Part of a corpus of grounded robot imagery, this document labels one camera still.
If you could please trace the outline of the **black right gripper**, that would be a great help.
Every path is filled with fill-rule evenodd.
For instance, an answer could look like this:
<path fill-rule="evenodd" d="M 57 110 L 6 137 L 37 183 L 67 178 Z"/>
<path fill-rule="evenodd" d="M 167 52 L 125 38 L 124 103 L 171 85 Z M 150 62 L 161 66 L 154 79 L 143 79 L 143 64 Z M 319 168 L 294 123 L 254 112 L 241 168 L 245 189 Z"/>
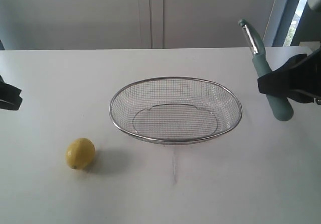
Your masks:
<path fill-rule="evenodd" d="M 294 89 L 290 68 L 294 69 Z M 320 49 L 310 55 L 297 54 L 281 67 L 257 79 L 259 92 L 274 97 L 290 98 L 299 103 L 320 102 Z"/>

